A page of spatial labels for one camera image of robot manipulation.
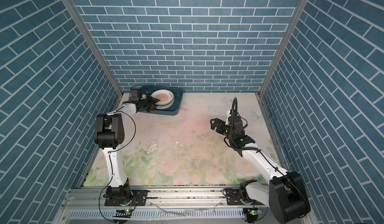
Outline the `orange sunburst plate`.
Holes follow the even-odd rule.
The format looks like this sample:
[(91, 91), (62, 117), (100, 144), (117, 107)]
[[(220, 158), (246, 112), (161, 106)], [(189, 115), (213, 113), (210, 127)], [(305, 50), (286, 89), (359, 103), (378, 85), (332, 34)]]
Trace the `orange sunburst plate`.
[(158, 100), (156, 105), (166, 106), (174, 102), (175, 96), (172, 91), (167, 89), (156, 90), (151, 94), (151, 97)]

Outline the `teal plastic bin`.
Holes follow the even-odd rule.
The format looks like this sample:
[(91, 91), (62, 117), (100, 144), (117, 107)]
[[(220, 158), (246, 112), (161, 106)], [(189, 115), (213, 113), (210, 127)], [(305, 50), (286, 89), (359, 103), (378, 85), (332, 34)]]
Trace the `teal plastic bin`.
[(151, 111), (150, 113), (158, 114), (158, 115), (168, 115), (168, 116), (175, 116), (178, 114), (181, 103), (182, 103), (182, 98), (183, 98), (182, 89), (176, 88), (176, 87), (159, 86), (159, 85), (146, 85), (146, 87), (147, 87), (147, 89), (145, 89), (143, 91), (143, 94), (149, 94), (150, 95), (150, 94), (154, 93), (155, 91), (165, 89), (165, 90), (171, 91), (175, 97), (175, 101), (174, 101), (173, 105), (171, 107), (169, 107), (168, 109), (164, 109), (164, 110), (155, 109), (155, 110)]

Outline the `green lettered rim plate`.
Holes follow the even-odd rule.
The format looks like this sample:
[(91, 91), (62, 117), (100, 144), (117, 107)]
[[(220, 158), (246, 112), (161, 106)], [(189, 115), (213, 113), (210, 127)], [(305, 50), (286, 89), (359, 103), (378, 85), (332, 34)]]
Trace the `green lettered rim plate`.
[(166, 110), (166, 109), (172, 107), (172, 105), (174, 104), (174, 102), (175, 102), (175, 101), (173, 100), (172, 102), (170, 102), (170, 103), (167, 104), (167, 105), (160, 105), (160, 106), (157, 106), (156, 109), (157, 109), (157, 110)]

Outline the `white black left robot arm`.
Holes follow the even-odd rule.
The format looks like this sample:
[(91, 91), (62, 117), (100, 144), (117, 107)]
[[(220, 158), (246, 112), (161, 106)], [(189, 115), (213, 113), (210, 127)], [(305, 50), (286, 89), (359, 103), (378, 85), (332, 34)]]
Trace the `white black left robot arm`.
[(129, 118), (138, 111), (148, 112), (155, 110), (159, 99), (150, 95), (131, 92), (131, 97), (122, 107), (107, 114), (96, 117), (95, 142), (99, 145), (106, 159), (109, 183), (106, 187), (106, 201), (113, 206), (127, 206), (133, 202), (134, 194), (131, 192), (129, 179), (124, 170), (122, 161), (122, 148), (119, 145), (125, 141), (125, 128), (122, 114)]

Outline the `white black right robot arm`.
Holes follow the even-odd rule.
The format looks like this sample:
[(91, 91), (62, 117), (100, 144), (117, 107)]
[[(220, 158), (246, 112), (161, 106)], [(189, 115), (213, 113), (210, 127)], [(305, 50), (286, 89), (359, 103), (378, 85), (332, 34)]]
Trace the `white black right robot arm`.
[(226, 121), (215, 118), (210, 120), (210, 124), (211, 129), (223, 135), (225, 143), (251, 163), (267, 182), (261, 184), (249, 180), (241, 183), (243, 202), (265, 204), (281, 224), (303, 218), (311, 211), (301, 175), (295, 171), (289, 172), (265, 155), (256, 141), (246, 135), (240, 116), (228, 116)]

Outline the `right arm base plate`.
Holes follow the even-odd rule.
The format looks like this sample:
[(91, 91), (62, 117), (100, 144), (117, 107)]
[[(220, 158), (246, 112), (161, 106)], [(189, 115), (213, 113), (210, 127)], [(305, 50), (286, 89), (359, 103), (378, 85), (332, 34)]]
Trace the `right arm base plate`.
[(222, 194), (225, 196), (229, 206), (250, 204), (246, 199), (245, 191), (242, 189), (225, 188), (222, 190)]

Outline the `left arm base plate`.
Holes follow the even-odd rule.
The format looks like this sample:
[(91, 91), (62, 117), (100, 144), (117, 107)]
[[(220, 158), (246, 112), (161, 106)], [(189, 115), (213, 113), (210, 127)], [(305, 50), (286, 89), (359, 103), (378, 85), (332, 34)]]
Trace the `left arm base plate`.
[(124, 196), (122, 197), (110, 197), (107, 198), (105, 195), (105, 206), (107, 207), (128, 207), (128, 206), (145, 206), (147, 197), (148, 197), (148, 190), (131, 190), (131, 197), (128, 198), (126, 201), (126, 198)]

